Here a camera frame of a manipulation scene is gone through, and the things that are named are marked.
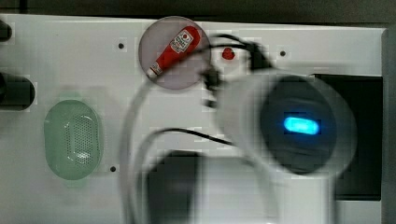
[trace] white table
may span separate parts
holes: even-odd
[[[0,71],[35,83],[26,111],[0,112],[1,223],[123,223],[120,203],[120,129],[126,109],[145,78],[137,60],[140,36],[154,21],[1,15],[13,36],[0,43]],[[202,22],[209,35],[229,33],[256,40],[276,66],[301,73],[381,76],[383,29]],[[124,49],[118,49],[123,43]],[[286,57],[279,52],[285,50]],[[102,119],[105,152],[82,188],[68,188],[48,167],[43,122],[50,108],[77,92]],[[197,127],[220,134],[212,111],[202,107],[202,85],[186,91],[155,88],[136,123],[135,142],[160,127]],[[234,148],[168,134],[155,147],[232,155]],[[380,223],[380,202],[339,202],[339,223]]]

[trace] black panel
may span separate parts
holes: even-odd
[[[338,91],[357,122],[355,158],[337,179],[337,200],[381,200],[382,77],[316,75]]]
[[[148,173],[151,223],[188,223],[201,159],[195,152],[172,151]]]

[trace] white device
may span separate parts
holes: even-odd
[[[315,77],[260,70],[222,87],[216,120],[269,176],[276,222],[334,223],[334,180],[357,145],[354,116],[337,91]]]

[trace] black knob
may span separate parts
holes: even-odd
[[[35,87],[25,78],[0,73],[0,110],[23,110],[35,99]]]
[[[12,36],[12,29],[9,25],[0,21],[0,42],[8,41]]]

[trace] dark background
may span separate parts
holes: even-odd
[[[383,26],[380,23],[396,21],[396,1],[0,0],[0,12],[150,19],[178,15],[196,21],[363,22]]]

